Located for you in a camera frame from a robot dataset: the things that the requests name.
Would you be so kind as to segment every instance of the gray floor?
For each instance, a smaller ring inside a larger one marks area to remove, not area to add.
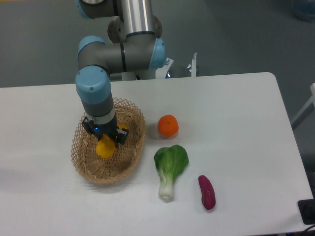
[[[174,77],[187,76],[197,52],[200,76],[268,71],[288,117],[315,83],[315,24],[295,18],[289,0],[152,0],[163,25]],[[0,3],[0,87],[69,84],[77,45],[106,32],[111,19],[82,19],[74,1]],[[315,114],[295,131],[306,168],[315,172]]]

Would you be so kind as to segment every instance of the woven basket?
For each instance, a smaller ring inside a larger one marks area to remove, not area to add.
[[[111,158],[103,159],[95,152],[97,138],[81,125],[82,116],[73,137],[71,158],[76,171],[94,183],[112,184],[127,177],[137,166],[145,141],[145,121],[137,106],[127,100],[114,99],[117,123],[129,128],[124,145]]]

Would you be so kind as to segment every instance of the plastic fruit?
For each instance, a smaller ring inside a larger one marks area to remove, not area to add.
[[[178,123],[174,116],[165,115],[161,117],[157,124],[157,129],[160,134],[166,137],[172,137],[178,132]]]
[[[120,129],[128,129],[128,130],[129,130],[128,126],[126,126],[126,125],[124,125],[124,124],[119,124],[118,127],[119,127]]]
[[[102,139],[98,141],[95,152],[101,158],[110,158],[116,150],[116,146],[113,140],[111,140],[107,135],[103,135]]]

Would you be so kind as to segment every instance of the orange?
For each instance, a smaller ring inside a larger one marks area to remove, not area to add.
[[[174,116],[165,115],[161,117],[157,124],[157,129],[160,134],[171,137],[178,132],[178,123]]]

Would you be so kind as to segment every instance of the table surface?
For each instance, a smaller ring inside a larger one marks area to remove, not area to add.
[[[71,162],[84,112],[75,85],[0,89],[0,235],[242,236],[306,228],[297,201],[312,198],[276,78],[270,73],[112,82],[143,112],[142,159],[120,183],[99,186]],[[180,131],[157,134],[173,114]],[[182,145],[189,165],[174,201],[158,197],[153,156]],[[217,204],[201,204],[198,176]]]

